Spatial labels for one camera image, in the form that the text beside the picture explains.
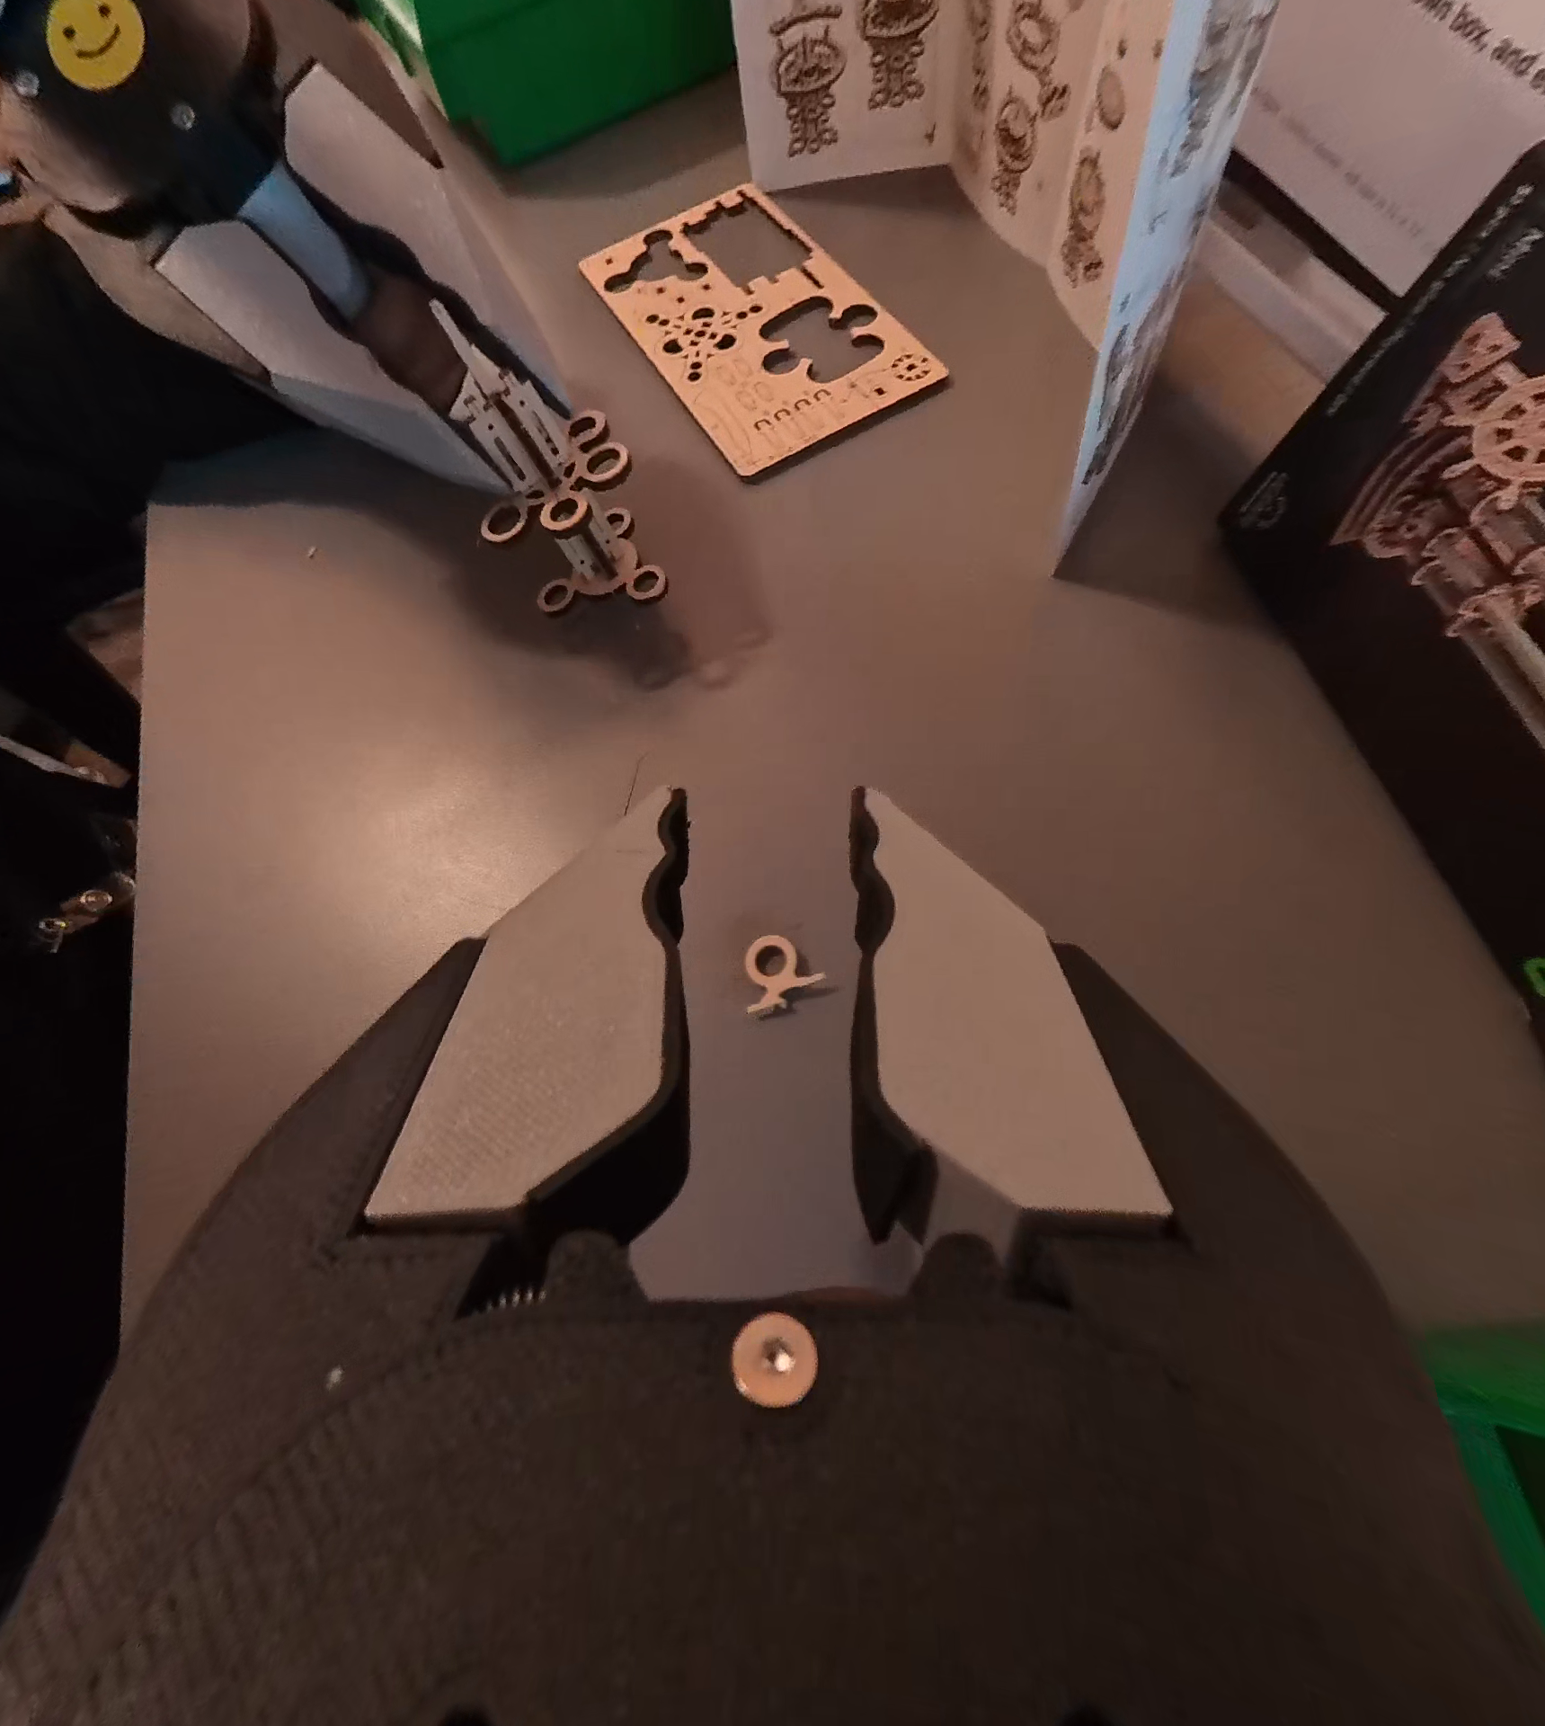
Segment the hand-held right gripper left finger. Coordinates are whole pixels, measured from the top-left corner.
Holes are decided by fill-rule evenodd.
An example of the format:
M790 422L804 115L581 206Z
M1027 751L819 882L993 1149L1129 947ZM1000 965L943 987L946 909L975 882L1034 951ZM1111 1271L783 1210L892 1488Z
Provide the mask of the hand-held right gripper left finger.
M520 1220L648 1125L684 1060L686 798L653 787L484 935L364 1206Z

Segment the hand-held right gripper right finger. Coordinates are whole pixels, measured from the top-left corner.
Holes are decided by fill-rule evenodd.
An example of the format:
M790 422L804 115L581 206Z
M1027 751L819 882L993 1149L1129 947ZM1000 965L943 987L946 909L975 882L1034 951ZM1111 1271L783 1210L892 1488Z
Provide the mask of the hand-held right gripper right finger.
M849 873L869 1238L1160 1233L1171 1197L1043 927L876 787L851 798Z

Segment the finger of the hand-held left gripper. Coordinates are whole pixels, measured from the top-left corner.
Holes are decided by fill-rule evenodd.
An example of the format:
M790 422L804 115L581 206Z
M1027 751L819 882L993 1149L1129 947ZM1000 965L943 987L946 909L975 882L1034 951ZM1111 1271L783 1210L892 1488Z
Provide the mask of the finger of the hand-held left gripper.
M377 235L384 251L413 259L465 305L486 352L511 354L553 408L571 411L536 318L443 167L319 61L289 88L283 116L285 156L307 188Z
M269 169L226 221L184 228L157 273L260 361L271 392L301 417L474 492L504 492L447 420L454 393L432 406L395 381L328 296L364 289L368 262L409 264L414 305L441 302L492 356L459 300L285 167ZM510 354L492 357L504 365Z

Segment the small wooden ring part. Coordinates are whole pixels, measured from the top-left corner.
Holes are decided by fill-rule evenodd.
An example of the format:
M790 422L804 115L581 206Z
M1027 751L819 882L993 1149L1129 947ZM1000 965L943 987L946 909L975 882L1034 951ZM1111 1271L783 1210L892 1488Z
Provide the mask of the small wooden ring part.
M826 974L804 969L795 944L775 933L761 935L747 945L741 972L754 988L745 1014L756 1021L779 1015L795 1001L822 996L831 988Z

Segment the wooden model assembly with rings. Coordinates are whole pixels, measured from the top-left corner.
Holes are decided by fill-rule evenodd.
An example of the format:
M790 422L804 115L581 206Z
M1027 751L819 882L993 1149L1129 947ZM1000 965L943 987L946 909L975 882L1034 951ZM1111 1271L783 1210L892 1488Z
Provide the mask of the wooden model assembly with rings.
M506 490L481 519L481 539L504 548L540 528L565 557L565 571L536 593L538 611L558 616L580 598L612 595L660 600L666 571L634 546L632 512L605 499L630 471L630 451L610 438L605 415L556 413L528 375L483 354L441 302L431 302L431 314L461 368L447 420Z

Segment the person's left forearm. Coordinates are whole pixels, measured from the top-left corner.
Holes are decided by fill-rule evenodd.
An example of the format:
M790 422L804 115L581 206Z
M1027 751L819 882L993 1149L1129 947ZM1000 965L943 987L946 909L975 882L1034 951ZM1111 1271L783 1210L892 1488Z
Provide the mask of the person's left forearm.
M0 226L0 602L122 568L168 465L299 428L120 311L51 230Z

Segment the black model kit box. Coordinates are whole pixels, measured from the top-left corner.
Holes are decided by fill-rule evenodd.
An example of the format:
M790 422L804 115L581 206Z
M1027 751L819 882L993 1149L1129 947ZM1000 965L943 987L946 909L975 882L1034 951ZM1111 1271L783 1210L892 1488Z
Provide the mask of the black model kit box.
M1545 1062L1545 140L1235 490L1223 546Z

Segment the laser-cut wooden part sheet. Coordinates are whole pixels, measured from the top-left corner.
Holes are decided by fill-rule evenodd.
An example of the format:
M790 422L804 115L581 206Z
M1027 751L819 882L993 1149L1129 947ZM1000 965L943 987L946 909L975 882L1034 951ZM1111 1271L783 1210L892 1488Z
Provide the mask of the laser-cut wooden part sheet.
M740 273L720 262L720 233L747 214L793 250L786 268ZM741 480L951 379L757 183L637 224L576 269Z

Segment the metal badge clip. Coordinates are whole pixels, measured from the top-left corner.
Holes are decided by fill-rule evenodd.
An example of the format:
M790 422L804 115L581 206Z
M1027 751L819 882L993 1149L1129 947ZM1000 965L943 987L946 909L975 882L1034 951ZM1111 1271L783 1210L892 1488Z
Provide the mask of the metal badge clip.
M113 872L95 886L66 897L55 909L35 924L37 942L55 953L66 940L96 924L129 915L136 904L136 877L129 872Z

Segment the folded paper instruction leaflet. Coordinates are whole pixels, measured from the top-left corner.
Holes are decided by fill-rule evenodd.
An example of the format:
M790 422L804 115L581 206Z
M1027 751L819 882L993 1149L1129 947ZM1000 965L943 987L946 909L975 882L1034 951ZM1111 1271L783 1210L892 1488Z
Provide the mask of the folded paper instruction leaflet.
M734 1L766 190L946 169L1092 354L1063 553L1137 419L1275 1Z

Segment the white printed poster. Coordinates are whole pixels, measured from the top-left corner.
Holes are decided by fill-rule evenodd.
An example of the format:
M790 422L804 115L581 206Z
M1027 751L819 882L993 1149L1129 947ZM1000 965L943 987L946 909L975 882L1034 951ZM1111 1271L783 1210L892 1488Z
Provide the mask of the white printed poster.
M1235 152L1406 291L1545 140L1545 1L1280 1Z

